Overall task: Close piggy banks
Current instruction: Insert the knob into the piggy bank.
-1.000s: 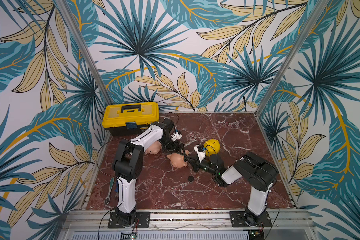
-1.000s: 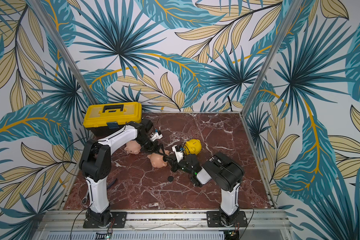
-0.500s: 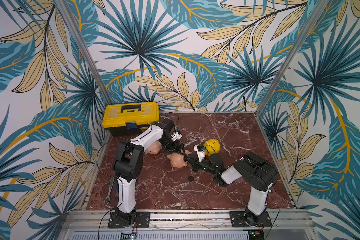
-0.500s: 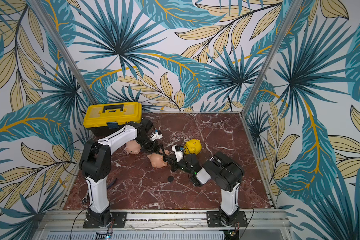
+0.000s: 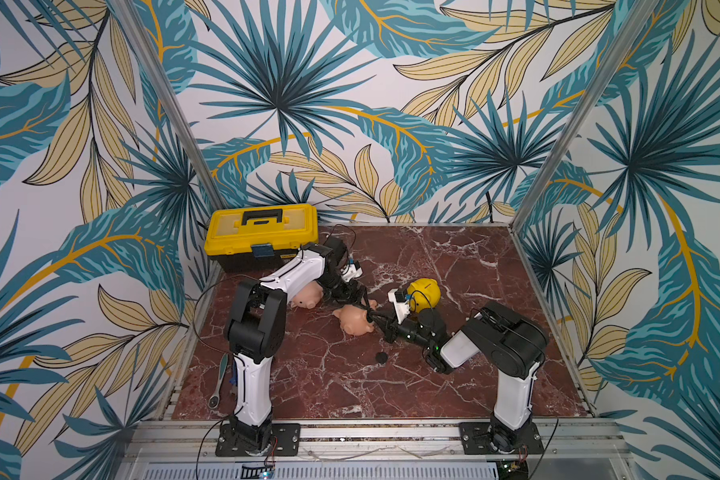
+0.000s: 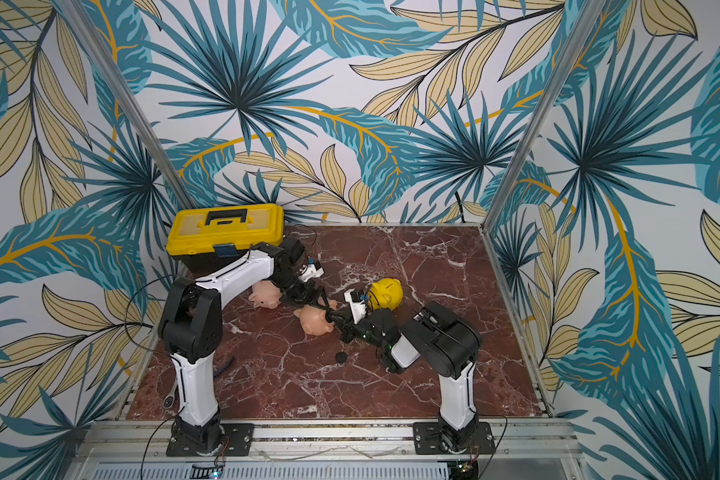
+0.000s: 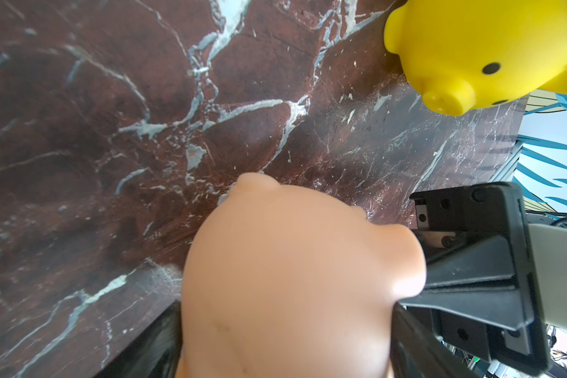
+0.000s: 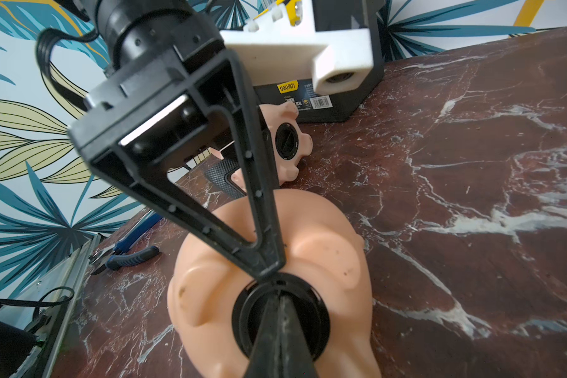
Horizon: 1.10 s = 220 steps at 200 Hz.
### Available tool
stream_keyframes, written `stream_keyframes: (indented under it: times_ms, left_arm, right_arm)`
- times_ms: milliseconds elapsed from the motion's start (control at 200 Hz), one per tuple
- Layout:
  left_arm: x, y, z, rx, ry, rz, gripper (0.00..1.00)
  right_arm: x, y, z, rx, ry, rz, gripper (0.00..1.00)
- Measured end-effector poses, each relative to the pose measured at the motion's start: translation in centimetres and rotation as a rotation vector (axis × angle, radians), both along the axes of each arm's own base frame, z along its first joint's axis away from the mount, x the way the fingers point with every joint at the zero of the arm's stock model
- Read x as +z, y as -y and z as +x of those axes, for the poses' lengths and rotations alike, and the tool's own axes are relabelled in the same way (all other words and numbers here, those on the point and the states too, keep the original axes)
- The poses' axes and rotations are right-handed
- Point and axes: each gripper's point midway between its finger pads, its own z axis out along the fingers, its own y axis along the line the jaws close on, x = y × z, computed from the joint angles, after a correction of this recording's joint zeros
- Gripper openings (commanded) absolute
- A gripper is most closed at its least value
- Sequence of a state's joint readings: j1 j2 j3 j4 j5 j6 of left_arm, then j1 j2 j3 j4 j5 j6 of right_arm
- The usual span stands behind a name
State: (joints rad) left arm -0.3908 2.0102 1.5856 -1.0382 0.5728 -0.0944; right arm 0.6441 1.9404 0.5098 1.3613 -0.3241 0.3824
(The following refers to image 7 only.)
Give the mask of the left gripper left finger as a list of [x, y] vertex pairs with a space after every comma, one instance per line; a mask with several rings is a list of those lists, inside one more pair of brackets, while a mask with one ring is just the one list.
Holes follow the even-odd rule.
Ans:
[[181, 305], [175, 301], [94, 377], [174, 377], [182, 346]]

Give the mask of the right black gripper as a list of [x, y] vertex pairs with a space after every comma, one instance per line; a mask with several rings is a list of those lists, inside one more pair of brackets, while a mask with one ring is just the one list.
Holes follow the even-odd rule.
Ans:
[[427, 278], [404, 307], [468, 354], [546, 373], [550, 347], [521, 188], [494, 182], [411, 199]]

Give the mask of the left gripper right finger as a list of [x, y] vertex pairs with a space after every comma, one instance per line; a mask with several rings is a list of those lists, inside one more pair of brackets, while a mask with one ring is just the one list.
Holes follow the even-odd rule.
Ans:
[[392, 313], [394, 377], [477, 377], [400, 303]]

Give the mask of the pink piggy bank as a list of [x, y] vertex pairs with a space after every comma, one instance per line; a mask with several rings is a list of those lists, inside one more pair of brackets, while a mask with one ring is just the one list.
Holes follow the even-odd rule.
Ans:
[[192, 241], [179, 377], [385, 377], [392, 311], [426, 281], [403, 225], [245, 173]]

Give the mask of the yellow piggy bank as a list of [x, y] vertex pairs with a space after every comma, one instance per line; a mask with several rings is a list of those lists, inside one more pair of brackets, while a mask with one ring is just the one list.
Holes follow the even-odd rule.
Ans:
[[567, 95], [567, 1], [409, 1], [389, 15], [384, 45], [436, 113]]

